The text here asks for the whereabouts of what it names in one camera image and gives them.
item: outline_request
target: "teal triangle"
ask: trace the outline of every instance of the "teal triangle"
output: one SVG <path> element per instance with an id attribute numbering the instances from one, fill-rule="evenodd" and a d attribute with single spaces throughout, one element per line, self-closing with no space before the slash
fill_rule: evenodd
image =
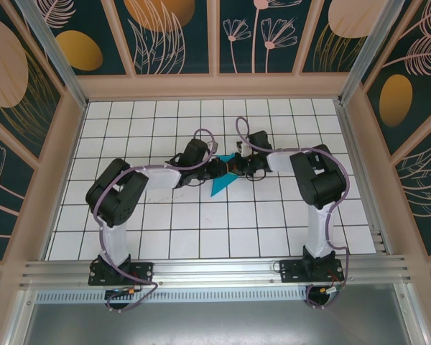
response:
<path id="1" fill-rule="evenodd" d="M 232 155 L 229 155 L 229 156 L 217 156 L 217 157 L 219 157 L 224 162 L 228 162 L 231 158 L 235 157 L 235 154 L 233 153 Z M 238 176 L 235 174 L 232 174 L 231 172 L 225 174 L 221 178 L 215 178 L 213 180 L 213 189 L 212 189 L 212 193 L 210 196 L 214 196 L 215 194 L 217 194 L 221 190 L 224 190 L 225 188 L 227 188 L 227 186 L 230 183 L 232 183 L 237 178 L 238 178 Z"/>

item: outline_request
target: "yellow circle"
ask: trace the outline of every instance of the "yellow circle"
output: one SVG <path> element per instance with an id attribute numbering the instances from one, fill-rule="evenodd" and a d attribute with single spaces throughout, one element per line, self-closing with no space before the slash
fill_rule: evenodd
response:
<path id="1" fill-rule="evenodd" d="M 412 84 L 400 74 L 392 75 L 380 95 L 380 117 L 385 125 L 395 127 L 404 120 L 412 104 Z"/>
<path id="2" fill-rule="evenodd" d="M 69 64 L 79 70 L 95 70 L 102 65 L 102 52 L 88 35 L 75 30 L 61 32 L 56 37 Z"/>
<path id="3" fill-rule="evenodd" d="M 28 80 L 26 52 L 16 35 L 0 22 L 0 106 L 16 106 L 26 93 Z"/>
<path id="4" fill-rule="evenodd" d="M 344 38 L 361 38 L 371 33 L 386 0 L 333 0 L 329 27 Z"/>
<path id="5" fill-rule="evenodd" d="M 195 13 L 195 0 L 124 0 L 126 8 L 134 20 L 146 29 L 155 32 L 172 30 L 169 24 L 165 24 L 167 20 L 162 3 L 169 16 L 173 13 L 177 17 L 181 27 L 188 24 Z"/>

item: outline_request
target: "enclosure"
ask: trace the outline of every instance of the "enclosure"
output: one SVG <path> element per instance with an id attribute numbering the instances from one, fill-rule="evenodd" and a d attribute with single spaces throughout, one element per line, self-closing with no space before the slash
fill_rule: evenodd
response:
<path id="1" fill-rule="evenodd" d="M 348 173 L 341 297 L 315 310 L 313 281 L 282 282 L 309 208 L 293 171 L 257 172 L 215 195 L 210 180 L 142 193 L 127 249 L 158 288 L 109 313 L 112 287 L 88 285 L 89 188 L 116 158 L 164 164 L 199 128 L 229 159 L 240 116 L 273 149 L 327 145 Z M 431 0 L 0 0 L 0 344 L 329 336 L 431 344 Z"/>

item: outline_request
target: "purple cable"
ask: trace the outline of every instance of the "purple cable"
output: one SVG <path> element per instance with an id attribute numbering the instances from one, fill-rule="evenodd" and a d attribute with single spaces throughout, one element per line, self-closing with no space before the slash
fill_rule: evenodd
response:
<path id="1" fill-rule="evenodd" d="M 246 124 L 247 127 L 247 134 L 244 137 L 241 134 L 241 131 L 239 130 L 239 125 L 238 122 L 239 120 L 243 120 L 244 123 Z M 253 145 L 249 142 L 249 140 L 247 139 L 249 136 L 249 123 L 247 122 L 247 120 L 245 118 L 243 118 L 242 116 L 239 116 L 236 118 L 236 122 L 235 122 L 235 127 L 236 127 L 236 132 L 238 133 L 239 137 L 241 138 L 241 140 L 243 141 L 244 144 L 247 144 L 248 146 L 250 146 L 251 148 L 257 150 L 257 151 L 263 151 L 263 152 L 268 152 L 268 153 L 273 153 L 273 152 L 305 152 L 305 151 L 311 151 L 311 152 L 316 152 L 319 154 L 322 154 L 323 156 L 326 156 L 327 158 L 329 158 L 330 160 L 332 160 L 336 165 L 338 165 L 338 167 L 340 168 L 340 170 L 343 173 L 343 176 L 345 176 L 345 180 L 346 180 L 346 189 L 345 192 L 343 193 L 342 197 L 336 202 L 334 203 L 330 208 L 329 208 L 329 212 L 328 215 L 325 219 L 325 240 L 326 242 L 329 244 L 329 247 L 334 249 L 334 250 L 345 250 L 346 253 L 346 266 L 345 266 L 345 277 L 343 278 L 343 284 L 342 287 L 344 288 L 346 286 L 346 280 L 348 279 L 348 263 L 350 260 L 350 253 L 348 251 L 348 247 L 336 247 L 332 244 L 332 242 L 330 241 L 330 237 L 329 237 L 329 224 L 330 224 L 330 217 L 332 216 L 332 212 L 338 207 L 338 205 L 340 205 L 342 203 L 343 200 L 345 200 L 346 196 L 348 195 L 348 193 L 350 192 L 350 179 L 348 176 L 348 173 L 346 172 L 345 167 L 342 165 L 342 163 L 340 163 L 334 156 L 332 156 L 331 154 L 327 153 L 326 151 L 322 151 L 321 149 L 315 149 L 314 147 L 304 147 L 302 149 L 264 149 L 263 147 L 259 147 L 256 145 Z M 305 302 L 312 308 L 316 308 L 316 307 L 321 307 L 321 309 L 324 309 L 324 305 L 318 305 L 317 303 L 313 302 L 310 299 L 310 291 L 311 288 L 313 287 L 313 284 L 309 285 L 307 287 L 307 292 L 305 294 L 306 300 Z M 340 296 L 340 293 L 337 293 L 337 295 L 328 303 L 326 303 L 326 306 L 329 307 L 332 304 L 334 304 L 334 302 L 338 299 L 338 296 Z"/>
<path id="2" fill-rule="evenodd" d="M 145 165 L 145 166 L 138 166 L 138 167 L 130 167 L 129 169 L 126 169 L 120 175 L 118 175 L 116 178 L 113 179 L 113 181 L 107 186 L 107 188 L 104 190 L 104 192 L 102 192 L 101 197 L 98 199 L 98 202 L 94 206 L 94 209 L 93 209 L 94 220 L 100 226 L 99 242 L 101 243 L 101 249 L 102 249 L 102 252 L 103 252 L 104 256 L 106 257 L 106 261 L 108 262 L 108 264 L 111 265 L 113 267 L 113 269 L 115 271 L 117 271 L 120 275 L 123 275 L 124 277 L 129 278 L 130 280 L 132 280 L 134 282 L 139 282 L 139 283 L 141 283 L 143 285 L 153 285 L 153 288 L 148 293 L 146 293 L 144 296 L 142 296 L 142 298 L 140 298 L 137 302 L 134 302 L 132 304 L 128 304 L 123 309 L 113 309 L 110 306 L 110 302 L 111 302 L 112 298 L 115 298 L 116 296 L 120 295 L 121 293 L 117 293 L 117 294 L 112 295 L 107 300 L 107 307 L 108 307 L 108 309 L 110 311 L 114 311 L 115 310 L 117 313 L 121 313 L 122 311 L 130 311 L 131 309 L 133 309 L 133 308 L 137 307 L 139 304 L 141 304 L 142 301 L 145 300 L 149 295 L 151 295 L 158 288 L 158 284 L 155 283 L 155 282 L 151 282 L 151 281 L 148 281 L 148 280 L 140 279 L 138 277 L 134 277 L 132 275 L 129 275 L 128 273 L 120 270 L 113 263 L 113 260 L 110 257 L 110 255 L 108 254 L 108 252 L 106 250 L 106 245 L 105 245 L 105 243 L 103 241 L 104 223 L 98 217 L 99 207 L 101 206 L 102 201 L 106 197 L 107 193 L 115 186 L 115 184 L 118 181 L 120 181 L 120 179 L 122 179 L 125 175 L 129 174 L 130 172 L 140 171 L 140 170 L 147 170 L 147 169 L 155 169 L 155 168 L 163 168 L 163 167 L 167 168 L 167 169 L 172 169 L 172 170 L 193 170 L 193 169 L 197 169 L 199 167 L 202 167 L 204 164 L 206 164 L 207 162 L 209 162 L 209 160 L 212 158 L 212 156 L 216 153 L 214 151 L 214 148 L 216 148 L 216 145 L 215 145 L 216 140 L 214 138 L 214 135 L 210 131 L 208 131 L 207 129 L 204 129 L 204 128 L 196 130 L 195 133 L 193 134 L 193 138 L 195 138 L 196 134 L 199 133 L 199 132 L 206 132 L 206 133 L 208 133 L 209 136 L 210 136 L 210 140 L 211 140 L 210 142 L 213 143 L 213 146 L 211 147 L 209 155 L 201 163 L 193 165 L 192 167 L 175 167 L 173 165 Z"/>

